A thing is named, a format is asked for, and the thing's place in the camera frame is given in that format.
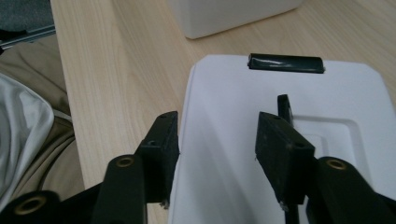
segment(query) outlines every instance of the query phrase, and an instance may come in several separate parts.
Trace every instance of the white tray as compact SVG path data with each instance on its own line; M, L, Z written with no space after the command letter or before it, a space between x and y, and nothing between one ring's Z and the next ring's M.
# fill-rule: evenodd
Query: white tray
M375 70L326 61L325 74L286 73L249 70L247 62L210 55L191 69L169 223L285 223L254 152L259 112L276 114L280 94L316 157L349 161L396 199L396 116Z

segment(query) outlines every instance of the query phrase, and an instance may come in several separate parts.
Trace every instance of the white cloth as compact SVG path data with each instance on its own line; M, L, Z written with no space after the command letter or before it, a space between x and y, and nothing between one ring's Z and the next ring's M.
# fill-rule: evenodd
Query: white cloth
M0 73L0 211L42 147L53 120L49 103Z

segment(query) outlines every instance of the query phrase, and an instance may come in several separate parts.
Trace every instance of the beige fabric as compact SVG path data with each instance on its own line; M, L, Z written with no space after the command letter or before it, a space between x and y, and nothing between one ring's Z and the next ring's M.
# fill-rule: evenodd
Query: beige fabric
M0 72L41 95L52 108L70 115L55 35L6 50L0 55ZM66 119L55 118L13 198L40 189L53 190L62 200L84 190L73 125Z

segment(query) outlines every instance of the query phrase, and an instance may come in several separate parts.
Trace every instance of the white plastic container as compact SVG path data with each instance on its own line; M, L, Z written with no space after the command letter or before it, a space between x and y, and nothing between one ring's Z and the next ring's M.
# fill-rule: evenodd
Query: white plastic container
M168 0L188 38L225 31L286 12L304 0Z

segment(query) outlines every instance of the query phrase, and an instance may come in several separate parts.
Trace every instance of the wooden table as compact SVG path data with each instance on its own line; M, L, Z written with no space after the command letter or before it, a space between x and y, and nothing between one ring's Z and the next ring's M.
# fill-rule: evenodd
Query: wooden table
M158 115L181 114L190 69L207 54L367 63L396 103L394 0L306 0L287 13L195 40L180 32L166 0L51 4L87 188L103 180L111 159L135 151ZM148 210L150 223L166 222L161 208Z

